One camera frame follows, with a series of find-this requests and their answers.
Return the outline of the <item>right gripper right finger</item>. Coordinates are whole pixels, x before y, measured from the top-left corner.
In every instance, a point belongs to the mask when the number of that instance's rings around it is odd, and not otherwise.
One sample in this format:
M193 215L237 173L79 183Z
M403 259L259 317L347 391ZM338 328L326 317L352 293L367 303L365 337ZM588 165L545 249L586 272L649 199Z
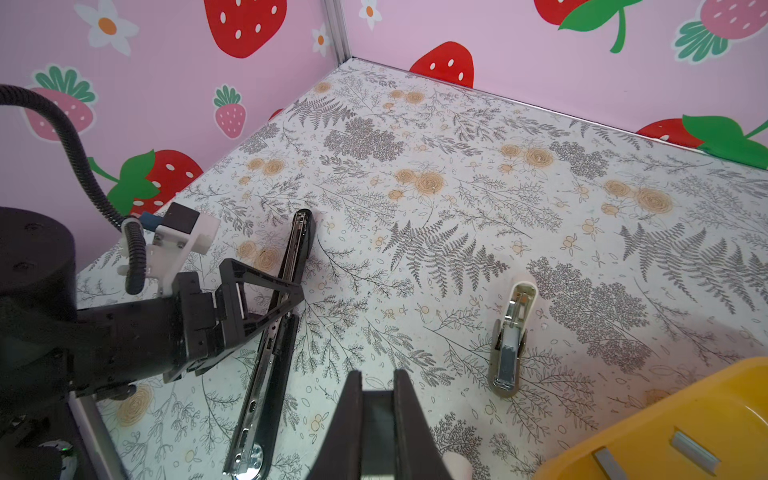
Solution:
M394 372L395 479L450 480L408 373Z

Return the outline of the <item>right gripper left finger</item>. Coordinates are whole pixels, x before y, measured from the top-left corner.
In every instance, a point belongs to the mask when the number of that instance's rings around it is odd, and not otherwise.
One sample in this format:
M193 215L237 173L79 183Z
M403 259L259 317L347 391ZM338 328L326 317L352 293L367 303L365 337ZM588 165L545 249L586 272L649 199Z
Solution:
M362 374L352 371L307 480L360 478L363 420Z

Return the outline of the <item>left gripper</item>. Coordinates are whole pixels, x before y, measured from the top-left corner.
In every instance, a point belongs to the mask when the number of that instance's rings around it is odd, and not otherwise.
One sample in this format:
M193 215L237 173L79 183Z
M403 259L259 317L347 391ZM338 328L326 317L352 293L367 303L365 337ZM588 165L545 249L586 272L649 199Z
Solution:
M304 300L304 262L284 260L278 276L227 258L220 265L219 287L201 289L199 275L183 272L173 283L177 314L172 332L173 360L163 374L167 383L193 373L201 376L250 342Z

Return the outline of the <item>yellow plastic tray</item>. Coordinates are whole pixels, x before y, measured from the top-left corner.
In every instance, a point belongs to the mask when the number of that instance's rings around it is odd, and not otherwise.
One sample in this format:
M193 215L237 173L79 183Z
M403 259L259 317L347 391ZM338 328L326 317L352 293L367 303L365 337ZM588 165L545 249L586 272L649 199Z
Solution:
M764 479L767 360L740 361L544 463L538 479Z

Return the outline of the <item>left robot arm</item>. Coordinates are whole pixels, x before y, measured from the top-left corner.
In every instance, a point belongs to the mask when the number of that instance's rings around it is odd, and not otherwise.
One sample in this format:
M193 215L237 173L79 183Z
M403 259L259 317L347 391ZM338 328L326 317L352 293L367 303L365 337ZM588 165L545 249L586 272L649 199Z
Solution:
M121 214L98 185L80 137L53 101L5 85L5 106L28 109L53 128L86 195L117 228L127 251L130 303L80 309L75 245L69 230L27 210L1 211L1 412L17 416L69 395L125 399L138 380L202 375L254 338L260 339L223 471L263 479L272 465L303 301L301 279L314 219L299 210L280 272L271 275L227 258L220 285L205 292L183 266L204 253L218 223L179 204L163 216ZM138 297L149 278L155 298Z

